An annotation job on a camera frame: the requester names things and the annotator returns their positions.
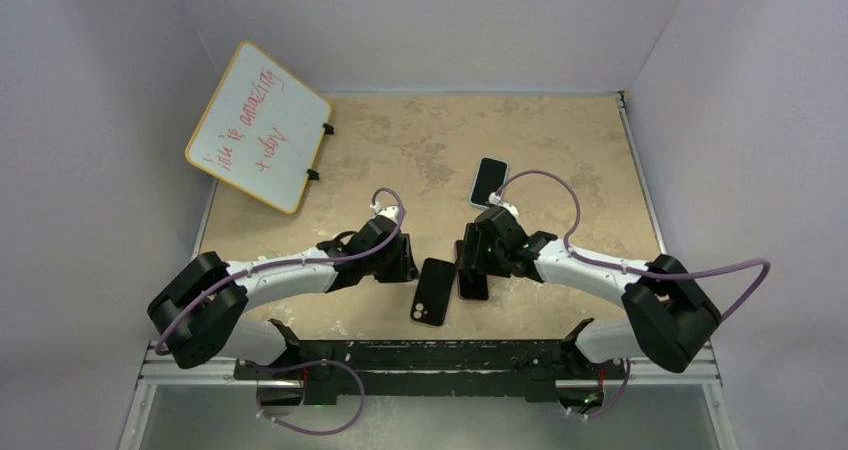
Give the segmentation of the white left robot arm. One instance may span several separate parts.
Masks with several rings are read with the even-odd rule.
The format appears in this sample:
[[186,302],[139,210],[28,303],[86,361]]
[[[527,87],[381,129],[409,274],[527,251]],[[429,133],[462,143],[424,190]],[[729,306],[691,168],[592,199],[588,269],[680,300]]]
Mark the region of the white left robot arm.
[[289,297],[325,294],[358,285],[415,280],[410,237],[393,217],[378,215],[357,231],[291,256],[225,261],[216,252],[196,256],[150,302],[147,315],[159,333],[155,351],[181,369],[218,356],[259,364],[272,378],[297,369],[300,342],[276,321],[253,321],[245,313]]

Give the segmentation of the black phone case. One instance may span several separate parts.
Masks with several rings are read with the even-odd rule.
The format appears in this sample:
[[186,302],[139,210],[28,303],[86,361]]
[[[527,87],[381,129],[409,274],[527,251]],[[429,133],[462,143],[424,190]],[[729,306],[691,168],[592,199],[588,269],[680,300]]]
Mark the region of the black phone case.
[[424,261],[410,309],[413,321],[432,327],[444,324],[455,275],[453,262],[435,258]]

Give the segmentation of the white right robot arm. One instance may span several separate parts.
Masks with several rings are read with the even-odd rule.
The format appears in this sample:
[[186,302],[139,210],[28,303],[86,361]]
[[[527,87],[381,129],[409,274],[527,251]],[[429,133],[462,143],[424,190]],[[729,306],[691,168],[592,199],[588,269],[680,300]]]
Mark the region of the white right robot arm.
[[616,358],[647,358],[681,373],[723,321],[701,287],[684,278],[676,258],[615,258],[569,246],[552,233],[528,234],[502,207],[491,207],[466,225],[459,267],[571,287],[622,308],[623,318],[589,319],[566,338],[561,362],[576,377]]

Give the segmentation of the black phone with pink edge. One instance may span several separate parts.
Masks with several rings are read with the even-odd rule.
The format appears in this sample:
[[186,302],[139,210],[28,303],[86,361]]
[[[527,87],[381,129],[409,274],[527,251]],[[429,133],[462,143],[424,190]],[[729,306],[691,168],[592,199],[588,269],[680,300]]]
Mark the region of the black phone with pink edge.
[[487,301],[489,299],[487,277],[473,269],[463,267],[463,248],[463,242],[457,240],[454,250],[458,295],[464,300]]

